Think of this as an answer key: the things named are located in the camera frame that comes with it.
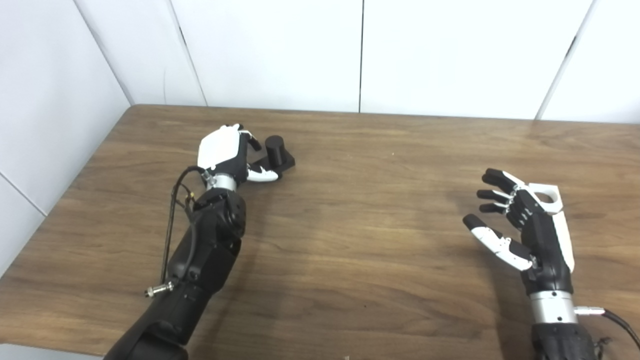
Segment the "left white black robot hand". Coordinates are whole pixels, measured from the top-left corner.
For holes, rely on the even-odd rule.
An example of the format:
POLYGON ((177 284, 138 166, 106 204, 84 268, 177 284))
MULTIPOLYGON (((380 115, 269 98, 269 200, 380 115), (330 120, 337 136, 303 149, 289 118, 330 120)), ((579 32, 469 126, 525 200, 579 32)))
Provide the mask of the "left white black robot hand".
POLYGON ((278 181, 281 174, 248 162, 250 147, 262 150, 260 141, 239 123, 222 125, 205 136, 199 144, 197 166, 206 189, 235 192, 246 182, 278 181))

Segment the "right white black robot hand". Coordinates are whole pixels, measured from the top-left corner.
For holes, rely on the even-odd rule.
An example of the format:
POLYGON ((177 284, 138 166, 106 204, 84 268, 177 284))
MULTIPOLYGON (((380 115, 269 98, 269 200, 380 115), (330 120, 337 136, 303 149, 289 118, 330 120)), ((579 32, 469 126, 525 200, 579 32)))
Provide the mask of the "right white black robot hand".
POLYGON ((483 214, 501 214, 519 231, 514 240, 489 227, 475 214, 462 222, 496 257, 519 271, 526 294, 573 294, 573 246, 560 189, 553 184, 526 183, 514 175, 488 168, 482 182, 492 189, 477 191, 486 200, 483 214))

